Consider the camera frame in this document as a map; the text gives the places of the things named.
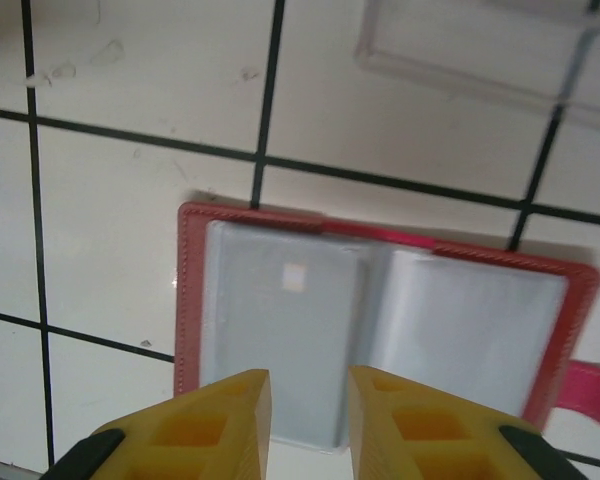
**yellow 3d printed part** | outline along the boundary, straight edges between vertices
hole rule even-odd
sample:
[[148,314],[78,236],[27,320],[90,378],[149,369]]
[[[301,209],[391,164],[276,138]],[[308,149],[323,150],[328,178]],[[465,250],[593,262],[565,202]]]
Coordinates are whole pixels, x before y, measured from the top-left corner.
[[124,440],[90,478],[264,479],[270,426],[269,372],[249,370],[98,429]]
[[540,479],[503,437],[527,422],[371,367],[349,370],[358,480]]

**red card holder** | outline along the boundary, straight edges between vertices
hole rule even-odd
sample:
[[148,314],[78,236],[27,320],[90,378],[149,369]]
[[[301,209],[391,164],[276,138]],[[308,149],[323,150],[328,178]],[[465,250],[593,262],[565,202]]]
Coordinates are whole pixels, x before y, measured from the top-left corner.
[[365,238],[427,249],[444,257],[564,277],[567,291],[523,414],[523,418],[538,426],[544,425],[551,408],[556,406],[569,358],[600,285],[596,269],[577,263],[411,235],[326,216],[185,203],[178,214],[175,395],[199,386],[205,242],[207,226],[214,220],[315,235]]

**transparent plastic box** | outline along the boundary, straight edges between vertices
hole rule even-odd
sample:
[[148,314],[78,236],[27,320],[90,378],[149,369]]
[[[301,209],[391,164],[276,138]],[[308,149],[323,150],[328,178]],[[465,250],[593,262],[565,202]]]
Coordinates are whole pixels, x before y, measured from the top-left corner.
[[600,12],[584,0],[366,0],[363,68],[600,128]]

